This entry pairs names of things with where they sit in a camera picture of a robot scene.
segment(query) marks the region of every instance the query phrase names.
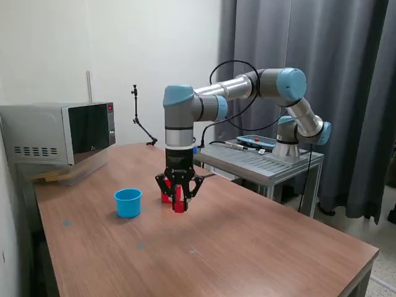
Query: microwave window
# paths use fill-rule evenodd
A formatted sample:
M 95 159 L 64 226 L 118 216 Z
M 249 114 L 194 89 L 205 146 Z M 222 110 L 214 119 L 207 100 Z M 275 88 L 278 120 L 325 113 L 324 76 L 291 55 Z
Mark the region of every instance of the microwave window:
M 106 104 L 69 108 L 69 121 L 74 163 L 110 146 Z

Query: black cable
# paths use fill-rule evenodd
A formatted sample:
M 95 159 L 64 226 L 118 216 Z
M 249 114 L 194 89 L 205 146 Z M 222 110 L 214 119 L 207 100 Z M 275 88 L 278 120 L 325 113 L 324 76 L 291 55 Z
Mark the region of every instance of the black cable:
M 275 121 L 273 121 L 272 123 L 270 123 L 270 124 L 264 126 L 263 128 L 258 128 L 258 129 L 245 129 L 245 128 L 242 128 L 242 127 L 237 126 L 236 124 L 233 124 L 233 123 L 230 122 L 230 121 L 229 121 L 229 123 L 230 123 L 232 126 L 238 128 L 238 129 L 240 129 L 240 130 L 242 130 L 242 131 L 258 131 L 258 130 L 267 129 L 268 127 L 272 126 L 272 125 L 275 124 L 277 121 L 279 121 L 279 119 L 280 119 L 282 116 L 284 116 L 285 114 L 287 114 L 287 111 L 285 111 L 284 113 L 282 113 L 282 114 L 279 116 L 279 118 L 277 118 L 277 119 L 276 119 Z
M 209 142 L 209 144 L 225 144 L 225 142 L 219 141 L 219 140 L 214 140 L 214 141 Z
M 309 161 L 308 161 L 308 170 L 307 170 L 307 174 L 305 176 L 305 182 L 304 182 L 304 187 L 303 187 L 303 194 L 301 195 L 301 198 L 299 200 L 299 206 L 298 206 L 298 212 L 301 209 L 301 204 L 303 203 L 303 197 L 305 194 L 305 187 L 307 185 L 307 180 L 308 180 L 308 173 L 309 173 L 309 169 L 311 168 L 311 158 L 312 158 L 312 144 L 310 145 L 310 149 L 309 149 Z
M 212 127 L 212 126 L 214 126 L 214 125 L 217 125 L 217 124 L 220 124 L 220 123 L 224 123 L 224 122 L 230 121 L 231 119 L 234 119 L 234 118 L 236 118 L 237 116 L 240 116 L 241 114 L 243 114 L 243 113 L 253 104 L 254 100 L 256 100 L 257 96 L 259 95 L 259 92 L 260 92 L 260 75 L 259 75 L 259 72 L 257 71 L 257 69 L 256 69 L 252 64 L 250 64 L 249 62 L 243 61 L 243 60 L 231 59 L 231 60 L 224 61 L 224 62 L 220 63 L 219 65 L 217 65 L 217 66 L 212 70 L 212 72 L 211 72 L 210 75 L 209 75 L 209 83 L 212 84 L 212 76 L 213 76 L 213 74 L 215 73 L 215 71 L 216 71 L 219 67 L 221 67 L 221 66 L 224 65 L 224 64 L 231 63 L 231 62 L 233 62 L 233 63 L 239 62 L 239 63 L 245 64 L 245 65 L 248 65 L 249 67 L 251 67 L 251 68 L 253 69 L 254 73 L 255 73 L 256 76 L 257 76 L 257 81 L 256 81 L 256 91 L 257 91 L 257 92 L 256 92 L 256 94 L 254 95 L 253 99 L 249 102 L 249 104 L 247 105 L 247 107 L 245 107 L 245 109 L 243 109 L 242 111 L 240 111 L 239 113 L 237 113 L 236 115 L 234 115 L 234 116 L 232 116 L 232 117 L 230 117 L 230 118 L 226 118 L 226 119 L 223 119 L 223 120 L 218 121 L 218 122 L 214 122 L 214 123 L 209 124 L 208 126 L 206 126 L 205 129 L 204 129 L 204 131 L 202 132 L 202 137 L 201 137 L 200 146 L 199 146 L 200 148 L 205 147 L 205 133 L 206 133 L 206 130 L 207 130 L 209 127 Z

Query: gray curtain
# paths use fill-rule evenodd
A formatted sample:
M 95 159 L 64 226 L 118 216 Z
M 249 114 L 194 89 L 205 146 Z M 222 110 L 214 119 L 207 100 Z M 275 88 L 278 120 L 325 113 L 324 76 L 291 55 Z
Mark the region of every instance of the gray curtain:
M 345 206 L 351 218 L 373 216 L 378 222 L 396 135 L 396 1 L 224 1 L 222 26 L 220 61 L 305 72 L 307 100 L 332 123 L 329 143 L 314 147 L 325 154 L 321 207 Z M 229 65 L 218 79 L 247 71 Z M 247 104 L 234 101 L 230 115 Z M 256 100 L 235 124 L 253 129 L 279 114 L 271 101 Z M 274 137 L 275 131 L 276 125 L 257 134 Z M 217 127 L 221 140 L 242 133 L 228 123 Z

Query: microphone stand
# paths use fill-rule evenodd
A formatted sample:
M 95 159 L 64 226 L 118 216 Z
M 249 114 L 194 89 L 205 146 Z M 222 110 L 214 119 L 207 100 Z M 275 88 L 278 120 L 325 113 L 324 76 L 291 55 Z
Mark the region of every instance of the microphone stand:
M 138 117 L 137 117 L 137 85 L 133 85 L 134 89 L 133 91 L 131 91 L 131 94 L 133 94 L 135 96 L 135 118 L 134 118 L 134 124 L 137 124 L 140 128 L 142 128 L 142 130 L 151 138 L 152 141 L 149 141 L 146 143 L 146 145 L 152 145 L 154 146 L 158 139 L 153 137 L 146 129 L 144 129 L 144 127 L 142 126 L 142 124 L 140 123 Z

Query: tile floor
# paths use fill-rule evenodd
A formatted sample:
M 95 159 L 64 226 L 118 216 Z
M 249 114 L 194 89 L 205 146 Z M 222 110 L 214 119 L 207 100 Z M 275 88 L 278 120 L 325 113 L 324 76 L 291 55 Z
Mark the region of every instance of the tile floor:
M 290 206 L 295 208 L 296 201 L 297 199 L 291 202 Z M 396 225 L 388 222 L 387 217 L 389 211 L 395 207 L 395 203 L 396 189 L 386 186 L 378 225 L 374 223 L 373 219 L 347 218 L 343 207 L 335 210 L 336 215 L 334 217 L 323 215 L 319 211 L 315 212 L 316 220 L 379 248 L 379 256 L 371 273 L 392 286 L 396 286 Z M 396 294 L 370 280 L 366 296 L 396 297 Z

